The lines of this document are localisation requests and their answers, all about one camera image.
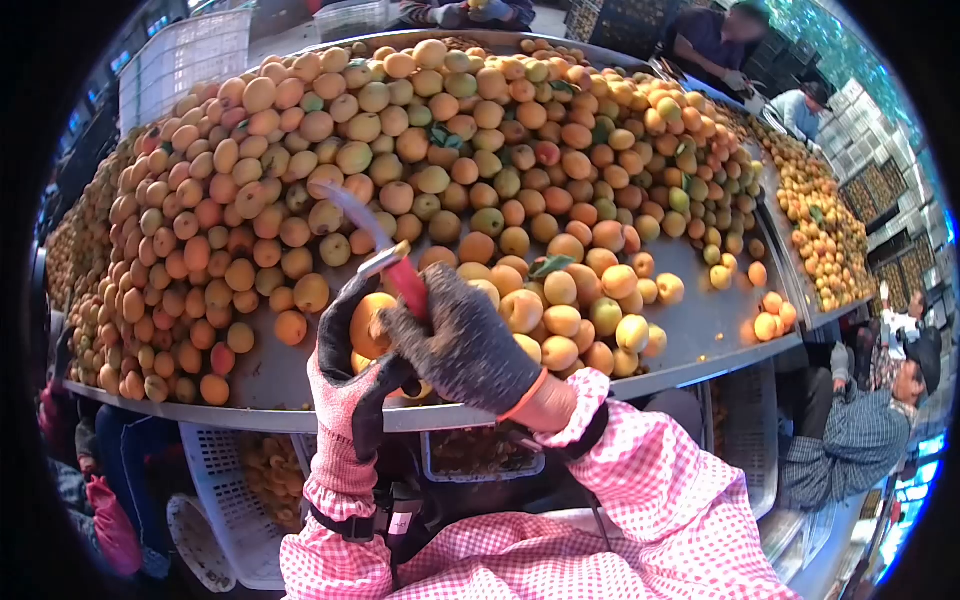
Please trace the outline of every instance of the plaid shirt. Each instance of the plaid shirt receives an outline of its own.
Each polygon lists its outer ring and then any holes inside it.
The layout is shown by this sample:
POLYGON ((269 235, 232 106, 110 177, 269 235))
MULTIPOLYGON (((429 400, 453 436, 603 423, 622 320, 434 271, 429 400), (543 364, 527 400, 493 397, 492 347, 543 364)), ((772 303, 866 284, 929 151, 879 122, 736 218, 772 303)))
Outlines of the plaid shirt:
MULTIPOLYGON (((466 1, 467 0, 422 0, 421 2, 415 2, 414 0, 402 0, 402 2, 400 2, 400 20, 404 23, 410 23, 411 25, 419 27, 435 27, 436 23, 431 23, 427 19, 430 9, 437 9, 447 4, 465 4, 466 1)), ((516 11, 512 20, 517 23, 529 26, 533 23, 534 17, 537 16, 537 12, 534 10, 534 3, 531 0, 503 0, 503 2, 516 11)), ((471 22, 472 21, 467 19, 467 22, 463 25, 463 29, 472 29, 470 27, 471 22)))
POLYGON ((910 438, 905 409, 893 402, 890 390, 860 392, 848 379, 847 392, 833 397, 823 440, 790 441, 780 480, 791 506, 819 511, 890 473, 910 438))
MULTIPOLYGON (((592 369, 568 380, 578 406, 569 426, 538 435, 547 446, 580 439, 606 400, 610 380, 592 369)), ((603 539, 545 516, 501 513, 446 527, 397 570, 383 539, 358 544, 312 516, 280 547, 290 598, 797 598, 760 549, 743 472, 701 451, 666 415, 611 400, 603 438, 570 472, 593 491, 623 532, 603 539)), ((329 441, 321 447, 330 447, 329 441)), ((343 445, 340 440, 336 445, 343 445)), ((372 496, 318 486, 330 469, 347 483, 366 477, 346 454, 315 458, 303 495, 325 515, 369 516, 372 496)))

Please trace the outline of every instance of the strap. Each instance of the strap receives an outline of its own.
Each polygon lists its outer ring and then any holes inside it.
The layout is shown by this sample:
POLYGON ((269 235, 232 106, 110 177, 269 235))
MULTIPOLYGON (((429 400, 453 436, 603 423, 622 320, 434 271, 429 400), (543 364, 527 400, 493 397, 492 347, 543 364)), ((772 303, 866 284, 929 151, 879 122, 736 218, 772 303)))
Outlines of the strap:
POLYGON ((373 517, 351 516, 345 521, 335 521, 324 515, 313 504, 310 505, 310 514, 323 527, 343 536, 344 541, 351 543, 366 543, 373 539, 373 517))

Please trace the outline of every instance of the cap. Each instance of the cap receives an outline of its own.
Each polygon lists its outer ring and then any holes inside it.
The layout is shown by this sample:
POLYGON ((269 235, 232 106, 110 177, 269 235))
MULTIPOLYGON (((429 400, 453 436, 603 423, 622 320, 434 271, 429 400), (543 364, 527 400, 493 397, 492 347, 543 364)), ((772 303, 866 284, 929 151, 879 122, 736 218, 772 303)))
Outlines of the cap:
POLYGON ((829 110, 830 112, 833 112, 833 109, 827 106, 827 102, 829 102, 830 97, 827 94, 827 89, 823 84, 820 82, 806 82, 800 85, 800 90, 810 98, 813 98, 813 101, 818 105, 826 110, 829 110))
POLYGON ((942 346, 940 332, 933 328, 922 330, 920 338, 913 342, 907 342, 903 346, 903 353, 906 354, 907 360, 912 360, 920 365, 928 394, 933 394, 940 386, 940 349, 942 346))

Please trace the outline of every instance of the glove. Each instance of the glove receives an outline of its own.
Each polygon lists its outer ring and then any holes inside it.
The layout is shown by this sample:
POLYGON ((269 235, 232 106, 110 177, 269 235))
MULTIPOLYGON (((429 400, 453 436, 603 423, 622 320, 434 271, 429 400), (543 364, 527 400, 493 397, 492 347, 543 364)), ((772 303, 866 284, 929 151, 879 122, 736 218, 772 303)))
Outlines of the glove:
POLYGON ((485 23, 487 21, 506 21, 514 14, 512 9, 503 0, 487 0, 487 3, 477 8, 471 8, 469 17, 471 21, 485 23))
POLYGON ((830 353, 830 370, 833 371, 834 381, 847 381, 850 378, 850 355, 841 342, 837 342, 830 353))
POLYGON ((734 91, 747 88, 747 76, 739 71, 730 70, 723 76, 723 83, 734 91))
POLYGON ((394 347, 441 397, 508 413, 541 381, 540 365, 516 343, 483 291, 447 265, 432 265, 421 276, 429 324, 403 304, 380 313, 394 347))
POLYGON ((467 14, 466 3, 447 4, 438 9, 430 9, 427 20, 440 25, 444 29, 456 29, 464 22, 465 14, 467 14))
POLYGON ((307 375, 317 407, 318 443, 345 449, 352 443, 356 460, 376 457, 383 439, 383 401, 417 374, 406 360, 388 352, 353 375, 350 365, 350 318, 357 304, 376 291, 379 277, 355 276, 320 318, 317 348, 307 363, 307 375))

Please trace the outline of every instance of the metal tray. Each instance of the metal tray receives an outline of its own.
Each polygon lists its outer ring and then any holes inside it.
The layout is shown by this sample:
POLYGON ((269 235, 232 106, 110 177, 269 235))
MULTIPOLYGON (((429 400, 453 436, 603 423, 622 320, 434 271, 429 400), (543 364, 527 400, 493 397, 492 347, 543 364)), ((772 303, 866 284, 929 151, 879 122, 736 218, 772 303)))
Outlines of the metal tray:
MULTIPOLYGON (((310 46, 301 53, 330 46, 350 45, 355 41, 364 41, 371 50, 384 45, 402 48, 438 36, 470 37, 495 51, 511 53, 516 51, 521 39, 542 37, 569 48, 583 50, 585 56, 597 66, 616 64, 628 70, 650 68, 642 60, 572 40, 496 31, 396 32, 310 46)), ((769 215, 759 210, 757 228, 752 232, 768 249, 763 259, 768 274, 766 289, 779 291, 802 307, 801 303, 796 302, 797 293, 791 287, 791 270, 783 266, 788 263, 784 262, 782 251, 777 247, 777 236, 771 233, 774 229, 768 219, 769 215)), ((468 215, 463 221, 466 232, 468 215)), ((412 255, 415 262, 427 246, 425 239, 417 242, 412 255)), ((751 262, 748 254, 741 255, 739 273, 734 278, 732 288, 718 292, 709 284, 708 268, 699 251, 684 240, 671 240, 662 236, 650 244, 645 244, 644 250, 655 257, 657 273, 674 273, 684 280, 684 300, 676 306, 654 304, 644 310, 644 316, 651 323, 660 325, 666 331, 667 348, 661 356, 646 361, 652 372, 614 381, 612 394, 617 398, 630 399, 669 388, 692 385, 753 365, 802 342, 797 331, 765 344, 756 344, 741 337, 741 331, 753 331, 753 328, 747 325, 753 322, 757 305, 765 291, 754 288, 746 277, 751 262)), ((528 259, 541 254, 542 246, 536 246, 528 259)), ((344 267, 335 270, 323 267, 321 272, 330 287, 339 290, 356 272, 361 262, 361 257, 354 256, 344 267)), ((314 264, 323 263, 315 256, 314 264)), ((229 378, 230 408, 174 402, 155 404, 110 396, 103 390, 80 384, 70 383, 68 386, 77 394, 104 403, 171 420, 251 431, 316 432, 317 421, 312 414, 313 398, 306 376, 306 362, 316 346, 318 318, 308 319, 310 326, 307 337, 297 346, 288 347, 274 335, 276 315, 265 304, 261 302, 261 306, 248 317, 248 323, 256 333, 257 343, 251 352, 237 357, 236 366, 229 378)), ((495 424, 494 415, 463 404, 441 404, 436 397, 429 397, 426 406, 411 406, 412 403, 403 399, 388 400, 384 409, 386 432, 418 432, 495 424)))

